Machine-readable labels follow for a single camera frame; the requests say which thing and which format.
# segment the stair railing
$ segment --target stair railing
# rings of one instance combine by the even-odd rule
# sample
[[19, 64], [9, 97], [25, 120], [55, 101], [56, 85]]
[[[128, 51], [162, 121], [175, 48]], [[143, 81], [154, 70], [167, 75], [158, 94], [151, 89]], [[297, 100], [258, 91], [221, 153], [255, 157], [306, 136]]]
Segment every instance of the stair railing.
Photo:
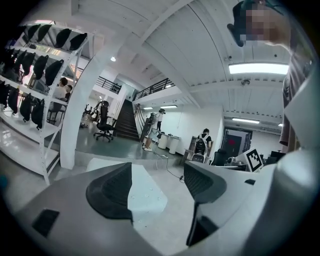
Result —
[[144, 116], [143, 116], [143, 114], [141, 112], [140, 104], [135, 104], [134, 107], [135, 107], [134, 119], [137, 118], [137, 121], [139, 123], [140, 129], [141, 129], [141, 132], [142, 132], [143, 129], [144, 129], [146, 121], [145, 121]]

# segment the fluorescent light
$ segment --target fluorescent light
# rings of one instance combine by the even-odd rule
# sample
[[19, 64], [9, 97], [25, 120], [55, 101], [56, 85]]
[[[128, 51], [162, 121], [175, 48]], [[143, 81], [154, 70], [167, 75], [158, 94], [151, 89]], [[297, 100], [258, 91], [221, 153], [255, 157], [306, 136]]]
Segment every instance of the fluorescent light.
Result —
[[229, 65], [230, 74], [273, 73], [286, 75], [288, 68], [288, 65], [272, 63], [243, 63]]
[[161, 106], [160, 108], [162, 108], [162, 109], [175, 109], [175, 108], [177, 108], [177, 106], [176, 106], [176, 105], [171, 105], [171, 106]]
[[232, 118], [233, 121], [238, 121], [238, 122], [247, 122], [247, 123], [253, 123], [253, 124], [259, 124], [259, 121], [256, 120], [248, 120], [248, 119], [240, 119], [240, 118]]

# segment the white ceiling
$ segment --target white ceiling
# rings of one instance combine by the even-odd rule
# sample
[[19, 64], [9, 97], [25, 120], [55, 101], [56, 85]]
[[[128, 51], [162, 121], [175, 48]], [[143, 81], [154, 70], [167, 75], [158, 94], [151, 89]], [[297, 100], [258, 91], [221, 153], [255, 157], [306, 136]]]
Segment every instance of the white ceiling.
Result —
[[[234, 21], [232, 8], [238, 0], [69, 1], [68, 24], [85, 27], [90, 22], [91, 27], [100, 28], [100, 39], [94, 42], [97, 48], [120, 30], [132, 33], [117, 53], [117, 61], [109, 64], [120, 76], [143, 87], [168, 77], [183, 94], [175, 99], [177, 105], [221, 104], [226, 116], [247, 114], [281, 121], [284, 75], [229, 72], [229, 64], [234, 63], [289, 62], [289, 54], [280, 46], [259, 43], [240, 48], [235, 44], [227, 24]], [[250, 81], [245, 87], [244, 79]]]

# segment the person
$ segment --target person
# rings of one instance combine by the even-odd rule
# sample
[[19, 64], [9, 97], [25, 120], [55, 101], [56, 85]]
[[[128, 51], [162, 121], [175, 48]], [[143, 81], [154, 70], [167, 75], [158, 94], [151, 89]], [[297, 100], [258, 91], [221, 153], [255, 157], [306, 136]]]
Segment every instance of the person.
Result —
[[[310, 73], [317, 55], [295, 19], [279, 9], [279, 5], [272, 5], [268, 0], [241, 1], [232, 9], [234, 24], [228, 24], [227, 28], [240, 47], [246, 41], [261, 41], [270, 46], [282, 46], [289, 52], [289, 68], [282, 89], [285, 108]], [[279, 142], [287, 146], [287, 152], [299, 147], [295, 131], [285, 115]]]
[[[155, 115], [155, 118], [157, 119], [156, 130], [159, 131], [159, 132], [161, 131], [161, 123], [162, 123], [164, 114], [165, 114], [165, 110], [163, 108], [160, 108], [159, 113], [157, 113]], [[152, 122], [152, 125], [151, 125], [147, 135], [146, 135], [147, 139], [145, 141], [145, 144], [142, 146], [142, 148], [145, 151], [152, 151], [152, 149], [150, 148], [150, 145], [151, 145], [151, 142], [152, 142], [152, 138], [150, 138], [150, 134], [152, 132], [152, 126], [153, 126], [153, 122]]]
[[66, 92], [65, 97], [64, 97], [64, 101], [67, 102], [69, 100], [70, 96], [71, 96], [70, 92], [72, 91], [72, 85], [67, 84], [64, 87], [64, 89], [65, 89], [65, 92]]
[[156, 130], [161, 132], [161, 123], [162, 123], [162, 119], [164, 117], [164, 114], [166, 113], [166, 111], [163, 108], [160, 108], [159, 110], [159, 114], [156, 115], [158, 122], [156, 124]]
[[[201, 136], [201, 138], [205, 138], [207, 135], [209, 135], [209, 129], [205, 128], [205, 129], [203, 130], [203, 132], [197, 137], [197, 139], [200, 139], [200, 136]], [[212, 144], [212, 139], [211, 139], [211, 137], [208, 136], [208, 137], [205, 139], [205, 141], [206, 141], [208, 150], [210, 150], [210, 149], [211, 149], [211, 144]]]
[[[68, 80], [65, 77], [62, 77], [59, 81], [59, 84], [54, 88], [54, 92], [52, 97], [59, 99], [59, 100], [64, 100], [64, 98], [66, 97], [66, 89], [65, 86], [68, 84]], [[50, 103], [49, 109], [53, 110], [55, 107], [54, 102]]]

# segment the computer monitor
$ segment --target computer monitor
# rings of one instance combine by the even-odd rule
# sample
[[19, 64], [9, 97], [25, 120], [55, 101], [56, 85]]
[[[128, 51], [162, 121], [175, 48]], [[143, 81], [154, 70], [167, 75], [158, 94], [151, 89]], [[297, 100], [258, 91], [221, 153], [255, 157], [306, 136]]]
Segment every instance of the computer monitor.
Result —
[[247, 169], [252, 173], [257, 172], [264, 166], [260, 155], [254, 147], [238, 155], [235, 160], [246, 164]]
[[271, 151], [270, 157], [271, 158], [276, 158], [276, 161], [278, 162], [284, 155], [285, 155], [285, 153]]

